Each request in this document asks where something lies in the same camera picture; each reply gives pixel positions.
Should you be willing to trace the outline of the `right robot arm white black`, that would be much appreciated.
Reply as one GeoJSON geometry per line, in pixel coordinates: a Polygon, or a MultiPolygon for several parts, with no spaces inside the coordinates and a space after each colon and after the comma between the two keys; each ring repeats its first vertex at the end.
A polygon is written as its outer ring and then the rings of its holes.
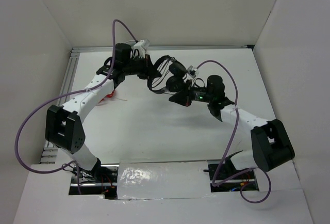
{"type": "Polygon", "coordinates": [[[181,81],[169,87],[173,94],[169,100],[188,107],[193,101],[207,103],[217,120],[230,123],[234,129],[249,134],[251,149],[235,152],[225,157],[226,175],[235,179],[248,168],[259,168],[268,172],[295,157],[295,151],[283,123],[266,120],[239,108],[225,95],[222,77],[211,75],[204,87],[194,86],[191,80],[181,81]]]}

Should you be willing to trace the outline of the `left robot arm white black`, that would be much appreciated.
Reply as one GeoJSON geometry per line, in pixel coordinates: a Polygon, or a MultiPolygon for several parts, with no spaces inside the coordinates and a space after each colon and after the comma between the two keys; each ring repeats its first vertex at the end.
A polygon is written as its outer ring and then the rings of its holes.
{"type": "Polygon", "coordinates": [[[148,40],[134,45],[117,43],[113,55],[106,59],[82,92],[61,106],[52,105],[46,114],[45,138],[61,148],[78,163],[84,177],[90,182],[111,176],[111,171],[101,166],[101,161],[85,145],[83,122],[90,111],[129,75],[149,79],[161,74],[146,53],[148,40]]]}

